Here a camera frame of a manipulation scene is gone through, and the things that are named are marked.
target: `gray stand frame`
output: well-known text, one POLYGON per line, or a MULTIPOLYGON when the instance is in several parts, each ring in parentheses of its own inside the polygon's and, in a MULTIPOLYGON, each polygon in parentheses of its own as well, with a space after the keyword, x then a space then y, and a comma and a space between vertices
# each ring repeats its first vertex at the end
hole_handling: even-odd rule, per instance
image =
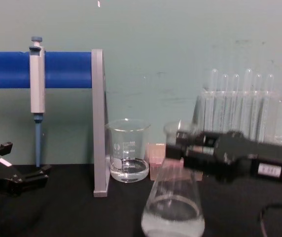
POLYGON ((102 49, 92 50, 92 96, 93 96, 93 137, 94 137, 94 197, 107 197, 110 158, 104 54, 102 49))

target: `glass beaker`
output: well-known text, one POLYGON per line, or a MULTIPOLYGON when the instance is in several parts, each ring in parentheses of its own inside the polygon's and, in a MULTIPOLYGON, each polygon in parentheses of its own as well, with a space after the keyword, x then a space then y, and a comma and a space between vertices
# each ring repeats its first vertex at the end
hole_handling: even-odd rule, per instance
POLYGON ((146 202, 141 226, 147 237, 201 237, 205 220, 194 172, 165 158, 146 202))
POLYGON ((149 173, 145 160, 150 124, 141 119, 120 119, 106 124, 110 141, 110 174, 118 181, 132 183, 149 173))
POLYGON ((177 131, 186 131, 195 133, 197 131, 197 125, 193 122, 178 120, 168 122, 164 125, 164 133, 166 135, 166 144, 175 144, 176 143, 176 134, 177 131))

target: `clamp jaw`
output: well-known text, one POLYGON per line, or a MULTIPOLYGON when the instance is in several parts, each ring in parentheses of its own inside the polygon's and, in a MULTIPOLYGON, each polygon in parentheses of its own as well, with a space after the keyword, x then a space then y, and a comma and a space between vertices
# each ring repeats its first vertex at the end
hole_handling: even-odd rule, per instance
POLYGON ((166 145, 166 158, 182 158, 184 167, 221 182, 252 177, 282 183, 282 146, 251 141, 241 132, 178 131, 176 144, 166 145), (197 152, 194 146, 208 152, 197 152))
POLYGON ((0 194, 19 196, 23 192, 45 187, 51 166, 46 165, 34 173, 21 174, 1 157, 9 154, 12 146, 11 142, 0 145, 0 194))

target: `table surface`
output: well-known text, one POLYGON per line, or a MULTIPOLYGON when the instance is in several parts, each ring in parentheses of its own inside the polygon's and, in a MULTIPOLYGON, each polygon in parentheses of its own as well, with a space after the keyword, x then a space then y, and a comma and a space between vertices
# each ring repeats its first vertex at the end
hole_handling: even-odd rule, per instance
MULTIPOLYGON (((30 166, 19 166, 29 172, 30 166)), ((144 237, 141 214, 153 182, 111 179, 108 197, 93 197, 93 165, 54 165, 45 189, 0 195, 0 237, 144 237)), ((282 186, 267 181, 199 182, 204 237, 261 237, 258 214, 282 202, 282 186)), ((282 210, 265 216, 268 237, 282 236, 282 210)))

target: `wall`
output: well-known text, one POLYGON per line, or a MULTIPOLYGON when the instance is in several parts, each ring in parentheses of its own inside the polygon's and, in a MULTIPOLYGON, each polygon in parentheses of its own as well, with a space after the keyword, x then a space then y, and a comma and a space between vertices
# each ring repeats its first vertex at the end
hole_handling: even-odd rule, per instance
MULTIPOLYGON (((43 37, 48 51, 104 49, 109 119, 149 120, 151 142, 164 142, 164 123, 191 119, 196 96, 212 68, 241 75, 249 67, 263 75, 273 73, 282 95, 282 1, 100 3, 98 7, 97 0, 46 0, 37 4, 0 0, 0 51, 28 51, 33 35, 43 37)), ((89 148, 84 146, 91 144, 90 92, 52 93, 57 98, 50 102, 56 113, 48 114, 45 124, 46 162, 90 162, 86 160, 89 148), (68 142, 81 144, 76 147, 78 155, 71 149, 59 149, 68 142)), ((27 158, 33 154, 34 129, 28 92, 0 91, 0 104, 3 102, 8 103, 9 115, 4 117, 0 110, 0 141, 15 141, 12 162, 33 162, 27 158), (17 113, 9 109, 15 98, 20 101, 15 104, 17 113)), ((277 134, 282 135, 282 110, 277 134)))

